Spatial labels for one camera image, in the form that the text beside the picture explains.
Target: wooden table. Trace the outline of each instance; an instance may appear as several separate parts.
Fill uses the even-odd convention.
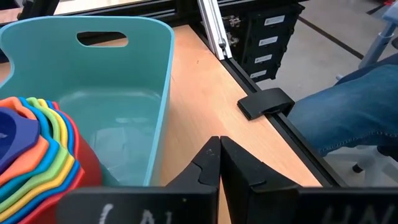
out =
[[[320,186],[311,172],[265,117],[248,121],[236,103],[246,96],[232,76],[189,26],[176,27],[169,123],[161,183],[167,184],[211,136],[231,139],[302,186]],[[122,45],[124,39],[101,45]],[[0,79],[9,73],[0,64]],[[224,193],[219,223],[229,223]]]

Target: metal frame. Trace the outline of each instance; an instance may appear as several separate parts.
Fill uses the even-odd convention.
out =
[[[259,11],[270,6],[290,4],[306,0],[285,0],[271,3],[266,0],[218,0],[221,15],[240,14],[249,11]],[[74,12],[66,15],[79,16],[145,16],[166,22],[170,26],[190,24],[202,41],[209,47],[204,28],[200,27],[201,15],[197,0],[152,0],[124,4],[118,6]],[[85,44],[95,44],[107,40],[120,39],[123,36],[115,33],[91,33],[81,37]],[[0,52],[0,62],[6,61],[5,55]],[[239,86],[252,94],[261,89],[250,79],[249,75],[238,65],[233,58],[225,58],[221,63],[229,71]],[[278,133],[299,156],[312,174],[323,186],[347,186],[337,173],[322,159],[306,142],[304,137],[294,128],[293,124],[281,113],[266,116]]]

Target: chair leg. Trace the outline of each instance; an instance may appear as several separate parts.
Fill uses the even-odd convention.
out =
[[[380,181],[380,173],[382,172],[382,167],[379,165],[372,166],[365,171],[365,187],[375,187]]]
[[[393,158],[391,158],[391,161],[383,168],[383,172],[398,183],[398,162],[393,160]]]
[[[353,149],[352,152],[332,152],[327,155],[328,159],[334,159],[337,161],[350,161],[350,162],[358,162],[363,160],[372,153],[373,149],[362,149],[357,150]]]

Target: person's leg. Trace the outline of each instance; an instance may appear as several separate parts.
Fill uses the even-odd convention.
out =
[[[398,65],[398,54],[391,55],[388,58],[385,58],[379,62],[376,62],[372,65],[367,67],[358,69],[357,71],[350,73],[349,75],[343,77],[340,81],[337,82],[338,84],[349,82],[351,80],[355,80],[357,78],[361,78],[362,76],[368,74],[371,70],[378,68],[383,65]]]
[[[398,66],[306,97],[288,118],[322,156],[343,146],[398,146]]]

